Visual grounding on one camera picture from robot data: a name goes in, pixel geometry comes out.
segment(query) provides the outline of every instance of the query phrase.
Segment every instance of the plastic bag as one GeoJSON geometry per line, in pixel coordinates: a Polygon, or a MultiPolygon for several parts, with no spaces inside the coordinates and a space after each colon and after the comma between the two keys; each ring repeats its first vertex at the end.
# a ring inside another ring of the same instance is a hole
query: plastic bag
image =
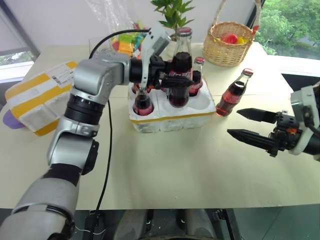
{"type": "MultiPolygon", "coordinates": [[[[135,13],[132,11],[132,1],[128,0],[86,0],[91,10],[105,28],[105,36],[127,29],[143,29],[140,21],[134,21],[135,13]]],[[[140,45],[144,35],[141,33],[124,33],[110,39],[109,43],[102,45],[98,51],[112,47],[119,53],[139,57],[140,45]]]]}

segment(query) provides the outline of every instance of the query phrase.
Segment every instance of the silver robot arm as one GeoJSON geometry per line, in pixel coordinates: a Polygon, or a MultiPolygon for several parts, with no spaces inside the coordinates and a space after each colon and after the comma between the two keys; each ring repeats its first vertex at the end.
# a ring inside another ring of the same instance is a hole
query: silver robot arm
{"type": "MultiPolygon", "coordinates": [[[[161,52],[170,41],[158,26],[148,34],[152,40],[148,47],[154,52],[161,52]]],[[[130,74],[129,56],[113,51],[78,64],[65,114],[48,149],[49,170],[29,187],[4,220],[0,240],[66,240],[72,236],[79,180],[94,168],[99,143],[93,138],[103,108],[113,87],[127,85],[130,74]]]]}

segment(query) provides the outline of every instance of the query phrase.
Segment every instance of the black cable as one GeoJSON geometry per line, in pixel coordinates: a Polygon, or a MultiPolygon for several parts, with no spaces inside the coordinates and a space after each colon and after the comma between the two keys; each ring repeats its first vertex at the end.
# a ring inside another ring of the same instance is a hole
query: black cable
{"type": "Polygon", "coordinates": [[[112,34],[110,34],[109,36],[106,36],[105,38],[103,38],[100,42],[98,42],[97,45],[95,45],[95,47],[93,48],[93,50],[91,51],[90,53],[90,56],[89,56],[89,59],[91,59],[95,52],[97,51],[97,49],[105,42],[107,41],[108,39],[116,36],[116,35],[119,35],[119,34],[127,34],[127,33],[147,33],[149,32],[149,29],[129,29],[129,30],[122,30],[122,31],[117,31],[117,32],[114,32],[112,34]]]}
{"type": "MultiPolygon", "coordinates": [[[[90,53],[89,59],[91,59],[93,57],[93,55],[95,54],[95,52],[97,51],[97,49],[108,39],[119,35],[119,34],[126,34],[126,33],[147,33],[149,32],[149,29],[129,29],[129,30],[123,30],[123,31],[117,31],[114,32],[112,34],[110,34],[109,36],[106,36],[105,38],[103,38],[100,42],[98,42],[98,44],[93,48],[93,50],[90,53]]],[[[106,167],[106,173],[105,173],[105,179],[104,179],[104,184],[103,184],[103,188],[101,191],[101,195],[99,198],[99,201],[96,205],[96,209],[95,209],[95,213],[94,213],[94,217],[93,217],[93,221],[92,221],[92,226],[90,229],[90,234],[89,234],[89,240],[93,240],[94,239],[94,230],[95,230],[95,226],[97,223],[97,218],[98,218],[98,214],[99,214],[99,209],[100,209],[100,205],[101,202],[104,198],[105,195],[105,191],[106,191],[106,187],[107,187],[107,183],[108,183],[108,177],[109,177],[109,171],[110,171],[110,163],[111,163],[111,151],[112,151],[112,118],[111,118],[111,105],[110,105],[110,101],[108,100],[108,108],[109,108],[109,122],[110,122],[110,145],[109,145],[109,156],[108,156],[108,163],[107,163],[107,167],[106,167]]]]}
{"type": "Polygon", "coordinates": [[[308,128],[310,128],[310,130],[318,137],[320,138],[320,130],[316,129],[315,126],[313,125],[309,125],[307,126],[308,128]]]}

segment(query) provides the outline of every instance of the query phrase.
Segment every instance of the green plant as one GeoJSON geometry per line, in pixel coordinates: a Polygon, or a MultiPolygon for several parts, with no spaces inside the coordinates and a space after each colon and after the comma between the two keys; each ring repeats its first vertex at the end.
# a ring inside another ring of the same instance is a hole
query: green plant
{"type": "Polygon", "coordinates": [[[183,14],[192,10],[194,6],[189,6],[192,0],[183,2],[183,0],[152,0],[151,3],[156,6],[155,12],[159,12],[165,17],[165,21],[159,21],[163,26],[173,29],[181,28],[194,19],[187,20],[183,14]]]}

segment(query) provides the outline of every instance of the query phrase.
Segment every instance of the beige tabletop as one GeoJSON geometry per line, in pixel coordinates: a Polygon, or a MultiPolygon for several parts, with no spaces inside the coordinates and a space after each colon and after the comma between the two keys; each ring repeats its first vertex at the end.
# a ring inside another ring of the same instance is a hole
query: beige tabletop
{"type": "MultiPolygon", "coordinates": [[[[199,44],[193,49],[201,53],[199,44]]],[[[252,79],[251,92],[246,92],[230,116],[214,115],[202,128],[138,133],[129,121],[127,87],[117,87],[110,98],[113,148],[101,209],[238,208],[320,203],[320,163],[312,156],[304,153],[294,156],[286,151],[273,158],[227,133],[227,129],[248,129],[267,136],[274,128],[273,124],[240,116],[236,113],[238,109],[260,108],[274,112],[287,109],[292,114],[291,90],[280,73],[268,68],[266,55],[260,50],[262,48],[254,44],[248,53],[251,55],[244,60],[246,64],[238,67],[205,64],[204,74],[212,95],[216,95],[213,97],[216,103],[230,84],[224,82],[223,76],[232,82],[229,75],[236,77],[241,68],[256,66],[256,76],[269,71],[272,77],[256,78],[259,85],[253,85],[252,79]],[[265,87],[274,83],[284,87],[284,91],[265,87]]],[[[83,46],[50,47],[40,55],[28,75],[63,61],[80,60],[87,54],[83,46]]],[[[7,109],[8,106],[4,106],[0,118],[7,109]]],[[[80,181],[79,210],[94,209],[101,193],[109,153],[108,117],[105,110],[96,137],[100,147],[95,168],[80,181]]],[[[13,208],[30,184],[47,171],[46,152],[53,133],[38,137],[25,128],[12,130],[3,123],[0,123],[0,132],[0,208],[13,208]]]]}

